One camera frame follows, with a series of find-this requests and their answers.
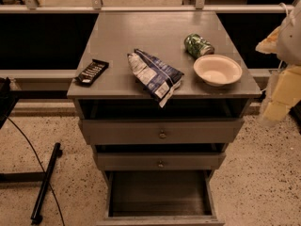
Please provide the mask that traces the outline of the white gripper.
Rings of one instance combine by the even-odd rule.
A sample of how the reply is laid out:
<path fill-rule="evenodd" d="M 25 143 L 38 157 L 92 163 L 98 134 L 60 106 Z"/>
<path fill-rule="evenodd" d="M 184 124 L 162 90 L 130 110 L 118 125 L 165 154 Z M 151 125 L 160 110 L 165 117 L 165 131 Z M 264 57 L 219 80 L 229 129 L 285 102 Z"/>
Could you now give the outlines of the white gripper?
<path fill-rule="evenodd" d="M 272 100 L 264 100 L 261 104 L 261 121 L 277 123 L 282 121 L 290 111 L 301 101 L 301 66 L 290 65 L 280 73 Z"/>

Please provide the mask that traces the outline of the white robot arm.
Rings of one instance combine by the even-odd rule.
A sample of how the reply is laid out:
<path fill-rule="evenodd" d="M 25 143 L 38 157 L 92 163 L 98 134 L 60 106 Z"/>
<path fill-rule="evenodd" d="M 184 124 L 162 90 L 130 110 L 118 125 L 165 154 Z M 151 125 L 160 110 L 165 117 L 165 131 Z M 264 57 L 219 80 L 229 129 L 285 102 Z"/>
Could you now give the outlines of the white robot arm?
<path fill-rule="evenodd" d="M 262 54 L 276 54 L 287 64 L 281 72 L 272 73 L 261 104 L 259 122 L 272 126 L 282 121 L 301 101 L 301 3 L 286 11 L 281 25 L 274 29 L 255 50 Z"/>

